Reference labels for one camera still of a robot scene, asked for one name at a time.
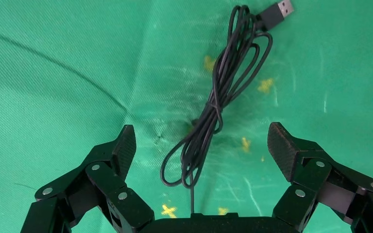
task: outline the white scratch mark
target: white scratch mark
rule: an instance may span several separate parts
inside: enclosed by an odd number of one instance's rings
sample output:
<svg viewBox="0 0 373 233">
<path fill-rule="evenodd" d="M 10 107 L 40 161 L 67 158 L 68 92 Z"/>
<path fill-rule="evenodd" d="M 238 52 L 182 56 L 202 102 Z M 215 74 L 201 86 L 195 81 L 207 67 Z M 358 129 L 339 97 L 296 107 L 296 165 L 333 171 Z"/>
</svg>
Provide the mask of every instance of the white scratch mark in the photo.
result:
<svg viewBox="0 0 373 233">
<path fill-rule="evenodd" d="M 182 25 L 188 26 L 198 26 L 198 25 L 205 25 L 205 26 L 225 26 L 224 22 L 211 22 L 210 20 L 188 20 L 182 22 Z"/>
<path fill-rule="evenodd" d="M 229 181 L 226 182 L 228 184 L 229 191 L 232 193 L 232 196 L 234 196 L 235 200 L 237 200 L 238 203 L 241 203 L 241 201 L 238 199 L 237 195 L 235 194 L 233 188 L 231 187 L 231 184 Z"/>
<path fill-rule="evenodd" d="M 274 95 L 275 95 L 275 106 L 278 107 L 278 93 L 277 93 L 275 85 L 273 86 L 273 90 L 274 90 Z"/>
<path fill-rule="evenodd" d="M 322 55 L 322 48 L 320 48 L 320 76 L 321 79 L 324 75 L 324 56 Z"/>
<path fill-rule="evenodd" d="M 241 188 L 232 188 L 233 190 L 241 190 Z M 229 191 L 230 188 L 216 188 L 215 191 L 220 192 L 220 191 Z"/>
<path fill-rule="evenodd" d="M 155 69 L 155 70 L 170 70 L 170 71 L 176 71 L 179 73 L 182 73 L 184 76 L 186 74 L 202 77 L 202 78 L 208 78 L 208 75 L 203 73 L 202 71 L 186 68 L 186 67 L 175 67 L 175 66 L 151 66 L 151 65 L 143 65 L 141 68 L 147 68 L 147 69 Z"/>
<path fill-rule="evenodd" d="M 328 97 L 328 92 L 325 92 L 324 96 L 324 113 L 327 113 L 327 97 Z"/>
<path fill-rule="evenodd" d="M 236 202 L 237 200 L 236 199 L 232 199 L 232 198 L 214 198 L 214 200 L 217 200 L 217 201 L 232 201 L 232 202 Z M 243 200 L 243 199 L 239 199 L 239 202 L 246 202 L 246 200 Z"/>
<path fill-rule="evenodd" d="M 246 182 L 247 185 L 248 185 L 248 190 L 250 191 L 250 197 L 251 197 L 251 200 L 252 200 L 252 202 L 254 203 L 256 209 L 258 210 L 259 215 L 262 216 L 261 208 L 259 208 L 258 202 L 256 202 L 256 200 L 255 200 L 255 198 L 254 198 L 254 195 L 252 194 L 251 183 L 249 182 L 249 180 L 248 180 L 246 177 L 244 177 L 244 180 L 245 180 L 245 182 Z"/>
<path fill-rule="evenodd" d="M 317 231 L 315 233 L 332 232 L 332 231 L 340 229 L 340 228 L 341 228 L 340 226 L 330 227 L 330 228 L 327 228 L 327 229 L 323 229 L 323 230 Z"/>
<path fill-rule="evenodd" d="M 251 186 L 253 189 L 261 189 L 261 188 L 268 188 L 268 187 L 278 187 L 277 184 L 263 184 L 263 185 L 254 185 Z"/>
<path fill-rule="evenodd" d="M 297 78 L 295 75 L 295 70 L 292 66 L 291 67 L 291 72 L 292 72 L 292 89 L 295 92 L 297 90 Z"/>
</svg>

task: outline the green cloth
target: green cloth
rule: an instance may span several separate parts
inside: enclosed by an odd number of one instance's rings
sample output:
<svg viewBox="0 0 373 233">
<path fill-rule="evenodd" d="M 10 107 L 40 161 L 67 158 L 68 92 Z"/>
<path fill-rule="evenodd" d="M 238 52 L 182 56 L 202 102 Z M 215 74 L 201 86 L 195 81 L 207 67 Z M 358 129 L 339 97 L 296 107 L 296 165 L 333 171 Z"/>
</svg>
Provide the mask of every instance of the green cloth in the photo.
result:
<svg viewBox="0 0 373 233">
<path fill-rule="evenodd" d="M 163 205 L 188 217 L 189 191 L 161 183 L 162 159 L 204 106 L 233 6 L 257 12 L 271 3 L 0 0 L 0 233 L 19 232 L 36 189 L 124 124 L 137 137 L 127 184 L 156 218 L 169 217 Z M 373 177 L 373 1 L 293 6 L 271 31 L 274 45 L 256 80 L 223 112 L 224 130 L 196 187 L 197 212 L 271 215 L 288 187 L 266 147 L 273 121 Z M 170 160 L 170 179 L 179 164 Z M 113 230 L 94 209 L 74 232 Z M 349 226 L 320 205 L 305 232 Z"/>
</svg>

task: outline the yellow paint spot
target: yellow paint spot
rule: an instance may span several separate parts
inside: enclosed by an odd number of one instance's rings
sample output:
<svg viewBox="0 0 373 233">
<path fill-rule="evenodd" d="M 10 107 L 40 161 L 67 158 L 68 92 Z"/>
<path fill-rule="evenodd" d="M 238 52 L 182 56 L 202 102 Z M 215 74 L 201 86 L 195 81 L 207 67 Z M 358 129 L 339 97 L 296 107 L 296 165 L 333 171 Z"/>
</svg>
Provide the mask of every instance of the yellow paint spot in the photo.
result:
<svg viewBox="0 0 373 233">
<path fill-rule="evenodd" d="M 205 56 L 203 58 L 203 67 L 208 71 L 211 72 L 214 70 L 214 65 L 215 65 L 215 59 L 212 60 L 210 56 Z"/>
<path fill-rule="evenodd" d="M 273 79 L 262 80 L 258 87 L 258 91 L 264 92 L 265 94 L 270 92 L 272 85 L 274 84 Z"/>
<path fill-rule="evenodd" d="M 251 141 L 243 137 L 242 138 L 242 150 L 245 152 L 250 152 L 250 145 L 251 145 Z"/>
<path fill-rule="evenodd" d="M 225 215 L 228 213 L 228 209 L 227 208 L 222 208 L 222 207 L 219 207 L 218 208 L 218 215 Z"/>
<path fill-rule="evenodd" d="M 173 213 L 175 212 L 176 207 L 168 208 L 167 205 L 162 205 L 162 209 L 164 209 L 164 211 L 161 212 L 162 215 L 168 215 L 170 218 L 176 218 L 175 214 Z"/>
</svg>

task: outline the usb connector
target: usb connector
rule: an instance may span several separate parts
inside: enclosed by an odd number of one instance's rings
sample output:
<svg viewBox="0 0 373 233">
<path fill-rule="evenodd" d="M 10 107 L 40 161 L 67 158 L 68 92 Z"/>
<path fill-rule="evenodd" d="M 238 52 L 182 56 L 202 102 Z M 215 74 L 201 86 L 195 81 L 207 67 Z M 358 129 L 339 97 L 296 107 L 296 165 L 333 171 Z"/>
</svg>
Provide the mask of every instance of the usb connector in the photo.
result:
<svg viewBox="0 0 373 233">
<path fill-rule="evenodd" d="M 265 11 L 261 12 L 256 18 L 262 22 L 262 30 L 269 31 L 289 16 L 294 11 L 290 0 L 283 0 L 274 3 Z"/>
<path fill-rule="evenodd" d="M 294 11 L 290 0 L 283 0 L 282 2 L 279 2 L 278 7 L 281 10 L 284 18 L 289 16 Z"/>
</svg>

